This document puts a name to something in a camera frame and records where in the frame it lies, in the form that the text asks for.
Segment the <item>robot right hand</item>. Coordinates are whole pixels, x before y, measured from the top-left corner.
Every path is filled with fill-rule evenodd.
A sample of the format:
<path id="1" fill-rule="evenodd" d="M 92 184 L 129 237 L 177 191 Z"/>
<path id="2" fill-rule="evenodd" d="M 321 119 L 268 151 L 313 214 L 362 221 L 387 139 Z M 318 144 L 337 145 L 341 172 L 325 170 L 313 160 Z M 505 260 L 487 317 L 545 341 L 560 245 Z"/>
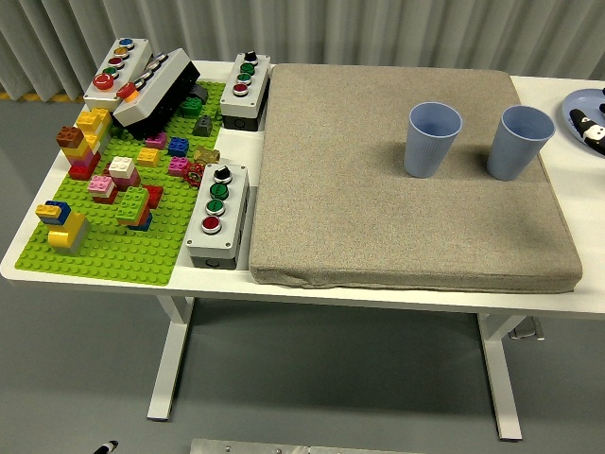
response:
<path id="1" fill-rule="evenodd" d="M 604 90 L 573 92 L 564 100 L 562 113 L 580 142 L 604 155 Z"/>

